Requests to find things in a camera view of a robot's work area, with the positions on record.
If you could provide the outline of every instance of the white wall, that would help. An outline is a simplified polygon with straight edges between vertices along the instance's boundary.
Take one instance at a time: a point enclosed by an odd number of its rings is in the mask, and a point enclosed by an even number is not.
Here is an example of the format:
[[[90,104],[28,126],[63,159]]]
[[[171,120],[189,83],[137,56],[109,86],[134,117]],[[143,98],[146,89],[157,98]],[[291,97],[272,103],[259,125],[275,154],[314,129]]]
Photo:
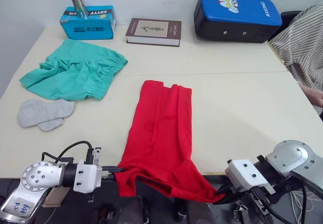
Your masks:
[[[278,10],[301,10],[322,0],[272,0]],[[117,24],[132,17],[178,19],[193,23],[197,0],[85,0],[87,5],[113,5]],[[58,21],[71,0],[0,0],[0,96],[44,26]]]

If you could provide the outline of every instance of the book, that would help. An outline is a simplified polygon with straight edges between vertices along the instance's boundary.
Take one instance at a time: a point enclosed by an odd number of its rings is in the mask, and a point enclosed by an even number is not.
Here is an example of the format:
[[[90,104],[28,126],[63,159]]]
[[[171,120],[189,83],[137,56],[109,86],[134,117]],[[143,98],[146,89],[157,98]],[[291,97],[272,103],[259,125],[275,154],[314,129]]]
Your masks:
[[[133,18],[126,33],[127,43],[180,46],[181,21]]]

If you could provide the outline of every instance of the person's hand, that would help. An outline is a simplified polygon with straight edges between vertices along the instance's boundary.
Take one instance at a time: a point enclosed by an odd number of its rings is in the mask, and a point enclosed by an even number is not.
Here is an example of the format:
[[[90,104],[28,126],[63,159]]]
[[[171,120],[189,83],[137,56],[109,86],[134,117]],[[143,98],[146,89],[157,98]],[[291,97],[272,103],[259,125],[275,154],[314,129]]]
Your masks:
[[[323,107],[323,91],[319,89],[312,89],[308,88],[304,85],[299,85],[301,89],[303,90],[304,94],[308,98],[308,100],[311,102],[311,104]]]

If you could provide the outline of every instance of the cartoon logo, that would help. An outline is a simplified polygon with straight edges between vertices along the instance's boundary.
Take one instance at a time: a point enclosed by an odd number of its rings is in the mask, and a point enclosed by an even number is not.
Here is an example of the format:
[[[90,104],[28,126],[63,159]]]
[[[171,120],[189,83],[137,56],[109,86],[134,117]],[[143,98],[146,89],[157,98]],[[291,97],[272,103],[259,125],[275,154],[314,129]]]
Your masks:
[[[219,4],[233,13],[239,13],[237,0],[219,0]]]

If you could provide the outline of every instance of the red cloth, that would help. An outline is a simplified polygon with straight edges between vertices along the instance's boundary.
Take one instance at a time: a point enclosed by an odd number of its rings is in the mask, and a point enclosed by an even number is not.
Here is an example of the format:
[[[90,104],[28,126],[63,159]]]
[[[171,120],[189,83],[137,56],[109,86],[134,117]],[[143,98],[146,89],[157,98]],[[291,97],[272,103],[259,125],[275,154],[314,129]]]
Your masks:
[[[136,195],[136,178],[168,197],[215,202],[223,197],[192,162],[192,90],[145,81],[117,173],[120,196]]]

